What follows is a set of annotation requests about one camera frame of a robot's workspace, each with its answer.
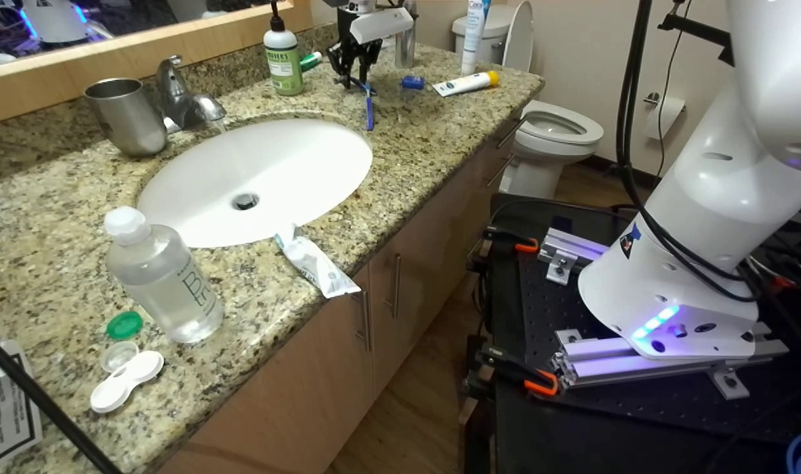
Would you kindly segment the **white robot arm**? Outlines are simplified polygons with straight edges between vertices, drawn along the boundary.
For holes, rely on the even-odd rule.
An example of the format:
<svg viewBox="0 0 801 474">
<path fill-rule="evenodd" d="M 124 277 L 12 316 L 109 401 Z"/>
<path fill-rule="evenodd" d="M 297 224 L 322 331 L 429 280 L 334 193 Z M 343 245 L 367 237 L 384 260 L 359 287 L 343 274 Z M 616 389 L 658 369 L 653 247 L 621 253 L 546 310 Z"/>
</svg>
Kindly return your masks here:
<svg viewBox="0 0 801 474">
<path fill-rule="evenodd" d="M 725 0 L 713 28 L 662 19 L 723 46 L 732 75 L 616 241 L 578 280 L 588 310 L 621 337 L 745 330 L 759 319 L 737 274 L 801 210 L 801 0 Z"/>
</svg>

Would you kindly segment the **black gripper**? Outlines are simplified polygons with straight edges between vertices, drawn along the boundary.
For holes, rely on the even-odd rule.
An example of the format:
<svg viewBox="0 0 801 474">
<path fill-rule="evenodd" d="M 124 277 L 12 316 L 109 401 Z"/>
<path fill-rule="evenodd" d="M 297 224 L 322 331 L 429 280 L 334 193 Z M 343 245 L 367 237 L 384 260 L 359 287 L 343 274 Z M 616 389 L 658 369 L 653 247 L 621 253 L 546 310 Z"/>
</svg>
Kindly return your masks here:
<svg viewBox="0 0 801 474">
<path fill-rule="evenodd" d="M 354 20 L 355 14 L 338 14 L 338 39 L 327 46 L 327 58 L 338 85 L 351 87 L 351 82 L 355 82 L 359 90 L 367 91 L 371 87 L 369 71 L 380 58 L 383 41 L 359 44 L 351 35 Z"/>
</svg>

